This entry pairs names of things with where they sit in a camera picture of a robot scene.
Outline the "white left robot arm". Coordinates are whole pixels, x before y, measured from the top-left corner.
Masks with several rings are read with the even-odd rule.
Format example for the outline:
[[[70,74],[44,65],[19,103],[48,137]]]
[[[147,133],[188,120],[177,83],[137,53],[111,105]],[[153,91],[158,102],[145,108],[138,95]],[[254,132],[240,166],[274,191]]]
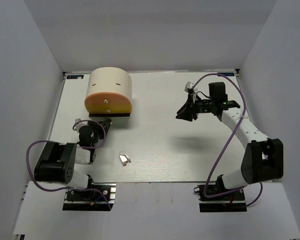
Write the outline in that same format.
[[[110,119],[93,121],[78,118],[72,126],[72,130],[78,133],[78,142],[33,142],[26,151],[26,165],[33,183],[46,192],[75,189],[84,199],[93,198],[96,187],[90,184],[91,177],[75,170],[75,165],[89,165],[95,161],[96,149],[104,143],[111,125]],[[39,143],[45,143],[45,146],[34,170],[31,170],[30,150]]]

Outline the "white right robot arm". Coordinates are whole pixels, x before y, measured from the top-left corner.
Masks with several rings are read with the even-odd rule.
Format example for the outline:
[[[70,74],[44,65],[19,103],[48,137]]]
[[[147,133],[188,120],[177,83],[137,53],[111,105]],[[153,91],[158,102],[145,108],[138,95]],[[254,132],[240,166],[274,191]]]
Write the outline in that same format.
[[[226,200],[241,187],[281,179],[284,175],[282,141],[269,138],[244,117],[240,105],[228,99],[224,82],[213,82],[208,86],[210,98],[202,99],[198,97],[194,83],[188,82],[185,85],[188,97],[177,111],[176,118],[192,122],[199,114],[211,113],[232,131],[245,150],[240,168],[218,176],[208,197]]]

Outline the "pink silver binder clip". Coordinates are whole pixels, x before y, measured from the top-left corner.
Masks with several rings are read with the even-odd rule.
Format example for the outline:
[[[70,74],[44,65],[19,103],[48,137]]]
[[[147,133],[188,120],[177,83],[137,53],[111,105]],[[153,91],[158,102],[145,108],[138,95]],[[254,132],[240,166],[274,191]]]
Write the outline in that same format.
[[[124,151],[119,153],[119,159],[123,166],[126,166],[128,163],[132,162],[130,157]]]

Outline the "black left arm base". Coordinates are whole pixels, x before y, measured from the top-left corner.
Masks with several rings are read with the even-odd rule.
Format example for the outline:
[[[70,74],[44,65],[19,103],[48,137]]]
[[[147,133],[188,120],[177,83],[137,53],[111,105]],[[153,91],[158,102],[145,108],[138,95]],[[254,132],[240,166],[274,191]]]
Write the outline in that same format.
[[[63,211],[109,212],[116,199],[116,183],[91,183],[89,191],[67,190]]]

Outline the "beige orange round organizer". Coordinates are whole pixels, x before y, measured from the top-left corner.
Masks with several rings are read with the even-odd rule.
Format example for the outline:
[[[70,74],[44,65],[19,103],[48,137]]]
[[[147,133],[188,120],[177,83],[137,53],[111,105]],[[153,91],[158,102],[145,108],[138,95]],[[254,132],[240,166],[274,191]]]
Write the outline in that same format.
[[[123,69],[100,67],[89,76],[84,106],[94,121],[111,120],[124,127],[132,110],[132,79]]]

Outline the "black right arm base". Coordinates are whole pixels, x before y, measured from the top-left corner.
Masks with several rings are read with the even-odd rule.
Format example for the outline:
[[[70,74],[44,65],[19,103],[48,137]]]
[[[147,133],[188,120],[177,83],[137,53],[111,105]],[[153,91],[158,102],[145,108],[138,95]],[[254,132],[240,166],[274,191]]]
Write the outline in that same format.
[[[246,199],[243,190],[214,198],[204,196],[205,185],[197,185],[193,192],[199,196],[201,213],[234,213],[246,212]]]

